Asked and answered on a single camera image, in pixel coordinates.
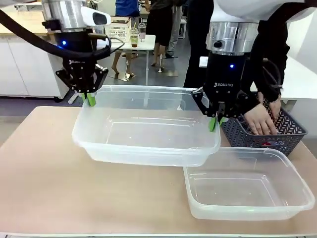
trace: wooden counter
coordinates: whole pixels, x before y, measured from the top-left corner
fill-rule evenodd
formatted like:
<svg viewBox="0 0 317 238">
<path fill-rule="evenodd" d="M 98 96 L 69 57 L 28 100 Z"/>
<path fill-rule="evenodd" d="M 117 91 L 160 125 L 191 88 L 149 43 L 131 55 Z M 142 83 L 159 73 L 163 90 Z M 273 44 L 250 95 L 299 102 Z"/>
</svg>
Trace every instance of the wooden counter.
<svg viewBox="0 0 317 238">
<path fill-rule="evenodd" d="M 79 108 L 36 108 L 0 148 L 0 232 L 20 236 L 317 234 L 317 206 L 267 222 L 195 219 L 182 168 L 93 161 L 71 138 Z M 228 142 L 223 139 L 223 146 Z M 317 161 L 289 156 L 317 196 Z"/>
<path fill-rule="evenodd" d="M 21 11 L 21 12 L 6 12 L 13 20 L 25 27 L 36 35 L 46 35 L 47 30 L 42 25 L 44 21 L 43 13 L 41 11 Z M 14 35 L 11 31 L 0 24 L 0 36 Z"/>
</svg>

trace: black cable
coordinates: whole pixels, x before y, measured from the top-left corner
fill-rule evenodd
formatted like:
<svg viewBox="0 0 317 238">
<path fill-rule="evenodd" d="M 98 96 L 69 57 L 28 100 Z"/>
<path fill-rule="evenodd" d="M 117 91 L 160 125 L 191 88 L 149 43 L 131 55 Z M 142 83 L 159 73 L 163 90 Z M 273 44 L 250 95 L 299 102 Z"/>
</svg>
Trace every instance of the black cable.
<svg viewBox="0 0 317 238">
<path fill-rule="evenodd" d="M 282 76 L 281 76 L 281 72 L 279 71 L 279 68 L 277 67 L 276 64 L 274 64 L 269 59 L 266 62 L 269 62 L 271 65 L 273 65 L 275 72 L 276 72 L 276 75 L 277 75 L 277 80 L 274 77 L 273 77 L 273 80 L 276 82 L 276 84 L 278 86 L 280 86 L 282 84 Z"/>
<path fill-rule="evenodd" d="M 36 36 L 29 30 L 22 27 L 20 24 L 15 22 L 11 17 L 5 14 L 2 10 L 0 10 L 0 23 L 12 31 L 15 35 L 27 41 L 31 45 L 47 52 L 52 55 L 68 58 L 73 60 L 101 60 L 110 55 L 111 41 L 109 40 L 109 46 L 105 47 L 101 50 L 97 50 L 91 53 L 84 52 L 75 52 L 67 49 L 62 49 L 58 46 L 55 46 L 47 41 L 43 40 L 41 37 Z"/>
<path fill-rule="evenodd" d="M 117 50 L 119 50 L 121 47 L 123 47 L 123 46 L 125 45 L 125 43 L 124 43 L 122 40 L 118 39 L 118 38 L 111 37 L 110 39 L 115 39 L 115 40 L 118 40 L 118 41 L 120 41 L 120 42 L 122 43 L 121 46 L 119 46 L 119 47 L 115 48 L 114 50 L 112 50 L 112 51 L 110 52 L 110 54 L 112 54 L 113 52 L 116 52 Z"/>
</svg>

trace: gray plastic basket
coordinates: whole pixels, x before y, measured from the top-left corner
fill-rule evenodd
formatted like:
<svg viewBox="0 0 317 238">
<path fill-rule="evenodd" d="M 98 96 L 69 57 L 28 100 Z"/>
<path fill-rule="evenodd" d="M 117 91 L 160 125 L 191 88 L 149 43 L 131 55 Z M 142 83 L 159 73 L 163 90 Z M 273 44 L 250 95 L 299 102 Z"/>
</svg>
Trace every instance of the gray plastic basket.
<svg viewBox="0 0 317 238">
<path fill-rule="evenodd" d="M 307 134 L 307 131 L 283 109 L 281 109 L 275 126 L 279 131 L 278 135 L 254 135 L 244 117 L 231 118 L 221 125 L 232 147 L 270 148 L 278 150 L 286 156 Z"/>
</svg>

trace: hand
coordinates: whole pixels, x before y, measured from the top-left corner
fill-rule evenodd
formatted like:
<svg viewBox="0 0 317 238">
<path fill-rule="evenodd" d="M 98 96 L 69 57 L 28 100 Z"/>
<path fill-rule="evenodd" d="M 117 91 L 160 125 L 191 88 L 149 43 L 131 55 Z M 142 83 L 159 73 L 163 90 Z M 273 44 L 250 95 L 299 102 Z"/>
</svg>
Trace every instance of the hand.
<svg viewBox="0 0 317 238">
<path fill-rule="evenodd" d="M 244 118 L 254 135 L 270 135 L 270 132 L 273 135 L 277 134 L 274 123 L 262 104 L 258 104 L 255 108 L 245 113 Z"/>
<path fill-rule="evenodd" d="M 263 104 L 264 96 L 263 93 L 258 92 L 258 100 L 261 104 Z M 281 111 L 281 96 L 275 102 L 269 103 L 269 108 L 271 109 L 272 115 L 274 117 L 274 121 L 277 121 L 279 112 Z"/>
<path fill-rule="evenodd" d="M 269 103 L 269 108 L 271 109 L 274 121 L 277 121 L 279 112 L 281 111 L 281 96 L 275 102 Z"/>
<path fill-rule="evenodd" d="M 151 6 L 148 3 L 146 3 L 145 4 L 145 9 L 147 10 L 147 12 L 150 12 Z"/>
</svg>

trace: gray floor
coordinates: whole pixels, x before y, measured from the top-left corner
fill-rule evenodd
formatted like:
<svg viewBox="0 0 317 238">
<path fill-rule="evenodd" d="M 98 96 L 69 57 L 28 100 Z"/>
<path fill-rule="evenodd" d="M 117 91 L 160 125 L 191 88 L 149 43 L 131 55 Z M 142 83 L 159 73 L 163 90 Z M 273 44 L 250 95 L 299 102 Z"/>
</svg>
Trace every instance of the gray floor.
<svg viewBox="0 0 317 238">
<path fill-rule="evenodd" d="M 178 59 L 166 59 L 164 62 L 165 71 L 177 71 L 178 77 L 166 77 L 164 74 L 158 73 L 158 68 L 150 66 L 149 72 L 149 85 L 155 86 L 171 86 L 171 87 L 182 87 L 185 80 L 185 75 L 188 66 L 188 60 L 190 55 L 189 43 L 180 39 L 175 55 L 179 56 Z M 150 65 L 153 61 L 153 55 L 150 55 Z M 113 55 L 109 58 L 99 61 L 99 64 L 103 67 L 110 69 L 109 75 L 112 74 L 111 66 L 113 62 Z M 106 78 L 104 84 L 126 84 L 126 85 L 145 85 L 145 66 L 146 66 L 146 55 L 139 55 L 138 58 L 132 61 L 132 71 L 135 73 L 135 77 L 129 82 L 124 82 L 110 78 Z M 118 70 L 123 72 L 125 70 L 125 58 L 120 58 L 118 63 Z M 60 103 L 55 103 L 52 99 L 34 99 L 34 98 L 11 98 L 11 97 L 0 97 L 0 117 L 1 116 L 27 116 L 29 113 L 38 106 L 70 106 L 68 104 L 69 98 L 73 92 L 68 92 L 64 100 Z M 82 99 L 77 98 L 74 102 L 73 107 L 82 106 Z"/>
</svg>

